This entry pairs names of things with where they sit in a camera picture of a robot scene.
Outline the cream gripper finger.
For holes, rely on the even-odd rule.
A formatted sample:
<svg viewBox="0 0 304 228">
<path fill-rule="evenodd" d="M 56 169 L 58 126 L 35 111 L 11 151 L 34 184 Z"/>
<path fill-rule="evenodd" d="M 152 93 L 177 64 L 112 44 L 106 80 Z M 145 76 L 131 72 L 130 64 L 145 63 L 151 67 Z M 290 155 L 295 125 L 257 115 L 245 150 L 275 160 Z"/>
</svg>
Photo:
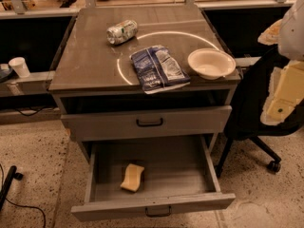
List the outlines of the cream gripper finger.
<svg viewBox="0 0 304 228">
<path fill-rule="evenodd" d="M 282 124 L 304 99 L 304 62 L 292 60 L 284 68 L 274 67 L 260 121 Z"/>
<path fill-rule="evenodd" d="M 257 38 L 257 41 L 263 45 L 270 46 L 278 42 L 278 35 L 282 20 L 279 19 L 266 28 Z"/>
</svg>

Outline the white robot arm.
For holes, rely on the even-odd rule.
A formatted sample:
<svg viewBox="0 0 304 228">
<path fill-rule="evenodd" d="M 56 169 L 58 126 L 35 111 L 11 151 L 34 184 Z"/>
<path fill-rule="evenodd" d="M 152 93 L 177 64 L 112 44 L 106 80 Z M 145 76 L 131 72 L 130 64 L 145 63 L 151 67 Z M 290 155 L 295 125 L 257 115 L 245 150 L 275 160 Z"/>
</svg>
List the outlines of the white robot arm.
<svg viewBox="0 0 304 228">
<path fill-rule="evenodd" d="M 278 45 L 278 53 L 289 59 L 271 74 L 269 96 L 260 120 L 266 125 L 282 124 L 304 99 L 304 0 L 296 2 L 257 38 L 263 45 Z"/>
</svg>

